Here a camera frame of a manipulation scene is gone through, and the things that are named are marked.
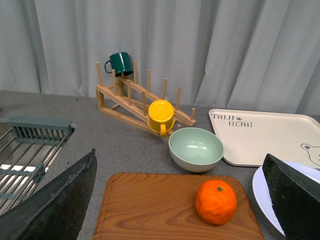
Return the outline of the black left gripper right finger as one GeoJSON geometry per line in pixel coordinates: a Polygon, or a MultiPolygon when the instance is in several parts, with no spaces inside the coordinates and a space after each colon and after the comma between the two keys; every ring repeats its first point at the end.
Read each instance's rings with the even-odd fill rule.
{"type": "Polygon", "coordinates": [[[320,184],[268,153],[262,165],[275,216],[288,240],[320,238],[320,184]]]}

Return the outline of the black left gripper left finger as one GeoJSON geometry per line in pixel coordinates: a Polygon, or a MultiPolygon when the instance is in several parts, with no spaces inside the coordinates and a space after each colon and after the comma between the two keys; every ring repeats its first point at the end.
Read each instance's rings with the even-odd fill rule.
{"type": "Polygon", "coordinates": [[[97,172],[95,149],[0,217],[2,240],[75,240],[97,172]]]}

